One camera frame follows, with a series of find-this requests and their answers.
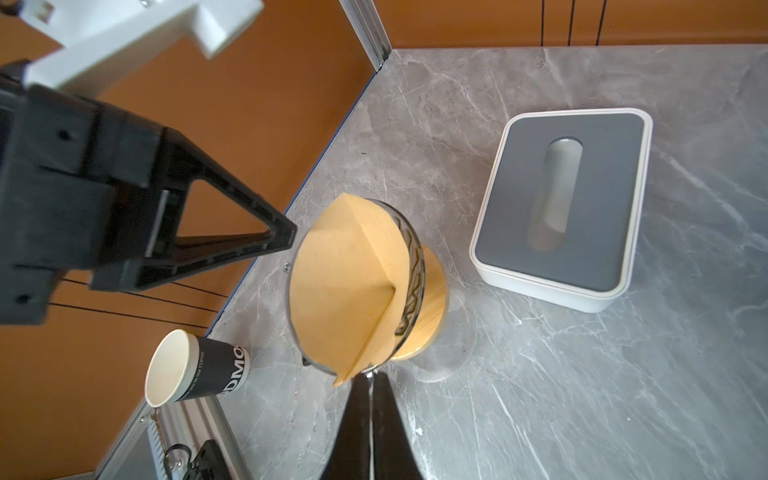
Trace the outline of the white grey tissue box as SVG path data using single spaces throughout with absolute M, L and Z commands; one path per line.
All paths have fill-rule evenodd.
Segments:
M 510 119 L 469 246 L 481 278 L 585 313 L 610 306 L 631 282 L 652 130 L 629 107 Z

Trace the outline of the black paper cup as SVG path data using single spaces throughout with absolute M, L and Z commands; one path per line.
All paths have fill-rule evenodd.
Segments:
M 159 408 L 233 392 L 245 383 L 250 363 L 248 351 L 240 346 L 174 330 L 152 356 L 144 383 L 145 401 Z

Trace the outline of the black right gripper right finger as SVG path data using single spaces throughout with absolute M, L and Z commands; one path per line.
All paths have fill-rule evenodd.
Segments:
M 376 480 L 422 480 L 388 376 L 373 375 L 373 471 Z

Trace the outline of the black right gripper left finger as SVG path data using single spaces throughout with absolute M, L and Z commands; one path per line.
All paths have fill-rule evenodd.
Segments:
M 371 398 L 367 375 L 357 375 L 322 480 L 368 480 L 371 461 Z

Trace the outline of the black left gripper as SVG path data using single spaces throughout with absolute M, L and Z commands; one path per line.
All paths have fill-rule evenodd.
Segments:
M 281 252 L 297 227 L 180 132 L 90 99 L 22 85 L 1 69 L 1 321 L 39 325 L 72 270 L 135 292 Z M 179 233 L 194 183 L 262 229 Z

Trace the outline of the aluminium corner post left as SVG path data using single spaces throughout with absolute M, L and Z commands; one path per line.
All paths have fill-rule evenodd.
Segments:
M 340 0 L 339 3 L 374 70 L 378 72 L 393 47 L 374 1 Z

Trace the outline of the aluminium front rail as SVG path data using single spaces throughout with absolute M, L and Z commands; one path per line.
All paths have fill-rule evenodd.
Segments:
M 249 479 L 216 397 L 141 403 L 95 470 L 75 479 Z

